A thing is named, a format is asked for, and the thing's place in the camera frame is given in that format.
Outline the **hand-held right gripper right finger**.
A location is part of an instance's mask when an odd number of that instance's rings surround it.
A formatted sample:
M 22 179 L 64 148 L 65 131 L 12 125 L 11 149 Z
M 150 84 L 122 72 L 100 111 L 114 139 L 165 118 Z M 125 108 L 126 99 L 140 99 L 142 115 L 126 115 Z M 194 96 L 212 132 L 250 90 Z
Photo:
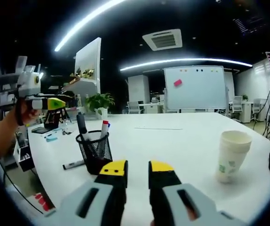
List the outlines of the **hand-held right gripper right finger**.
M 215 202 L 191 184 L 183 184 L 173 167 L 149 162 L 150 205 L 155 226 L 243 226 L 232 215 L 218 211 Z

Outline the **person's left hand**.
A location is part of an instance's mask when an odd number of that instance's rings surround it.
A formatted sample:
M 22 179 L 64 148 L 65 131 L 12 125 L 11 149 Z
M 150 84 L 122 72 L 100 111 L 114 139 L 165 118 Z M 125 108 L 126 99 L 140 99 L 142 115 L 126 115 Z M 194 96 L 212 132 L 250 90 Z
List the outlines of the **person's left hand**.
M 29 124 L 31 121 L 37 119 L 41 113 L 40 110 L 29 109 L 25 101 L 22 103 L 21 107 L 22 121 L 24 124 Z

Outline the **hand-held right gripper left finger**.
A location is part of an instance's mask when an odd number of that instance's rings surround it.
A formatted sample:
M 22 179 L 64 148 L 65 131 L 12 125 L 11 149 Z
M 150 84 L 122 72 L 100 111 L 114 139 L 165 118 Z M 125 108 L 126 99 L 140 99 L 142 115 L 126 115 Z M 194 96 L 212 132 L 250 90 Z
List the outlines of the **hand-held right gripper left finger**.
M 119 226 L 127 201 L 128 161 L 104 165 L 94 181 L 87 181 L 60 207 L 43 218 L 44 226 Z

